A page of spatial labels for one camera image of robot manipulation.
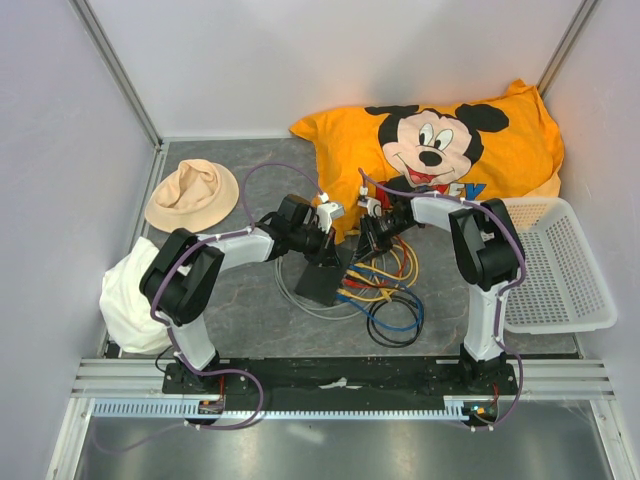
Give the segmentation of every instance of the cartoon nose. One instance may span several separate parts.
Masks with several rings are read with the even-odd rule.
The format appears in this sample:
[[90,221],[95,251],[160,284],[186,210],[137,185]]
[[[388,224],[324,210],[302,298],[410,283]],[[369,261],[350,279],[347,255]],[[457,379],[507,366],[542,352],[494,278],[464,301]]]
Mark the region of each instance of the cartoon nose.
[[442,157],[436,152],[420,152],[420,161],[427,167],[435,167],[442,163]]

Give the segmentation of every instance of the orange fabric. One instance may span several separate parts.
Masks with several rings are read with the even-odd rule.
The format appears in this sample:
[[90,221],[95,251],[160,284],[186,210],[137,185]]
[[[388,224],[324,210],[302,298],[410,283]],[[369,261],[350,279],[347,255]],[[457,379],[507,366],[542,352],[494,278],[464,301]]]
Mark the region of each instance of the orange fabric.
[[362,178],[404,175],[469,200],[557,196],[564,145],[535,86],[516,80],[507,92],[447,107],[345,107],[309,115],[291,132],[314,143],[318,180],[346,214],[336,241],[359,223]]

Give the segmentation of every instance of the cartoon mouth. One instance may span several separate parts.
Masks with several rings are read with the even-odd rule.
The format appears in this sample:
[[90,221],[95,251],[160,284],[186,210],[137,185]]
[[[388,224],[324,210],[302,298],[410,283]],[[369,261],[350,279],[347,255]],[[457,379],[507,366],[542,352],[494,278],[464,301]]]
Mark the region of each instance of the cartoon mouth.
[[419,185],[422,183],[431,183],[434,178],[439,177],[440,175],[446,175],[447,173],[451,173],[453,171],[453,170],[449,170],[448,172],[429,175],[428,173],[416,172],[409,165],[405,164],[405,166],[407,167],[407,171],[409,172],[409,177],[411,178],[411,181],[416,185]]

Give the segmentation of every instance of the cartoon eye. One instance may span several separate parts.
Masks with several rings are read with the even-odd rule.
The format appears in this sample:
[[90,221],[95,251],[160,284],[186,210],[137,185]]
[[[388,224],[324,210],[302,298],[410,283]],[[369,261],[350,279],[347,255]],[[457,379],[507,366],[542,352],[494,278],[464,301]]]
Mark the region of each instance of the cartoon eye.
[[438,150],[444,150],[449,146],[451,140],[453,140],[453,130],[446,129],[438,134],[436,141],[433,142],[433,146]]
[[430,123],[425,123],[420,129],[420,145],[427,145],[433,138],[433,127]]

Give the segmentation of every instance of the white cloth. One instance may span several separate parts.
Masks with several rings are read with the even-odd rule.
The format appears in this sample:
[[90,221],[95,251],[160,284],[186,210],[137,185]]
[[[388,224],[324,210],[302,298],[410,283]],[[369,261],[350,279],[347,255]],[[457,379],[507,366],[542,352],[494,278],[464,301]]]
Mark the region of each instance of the white cloth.
[[140,237],[133,250],[102,279],[100,310],[109,335],[129,353],[159,353],[170,345],[167,329],[151,318],[149,301],[140,293],[140,280],[158,253]]

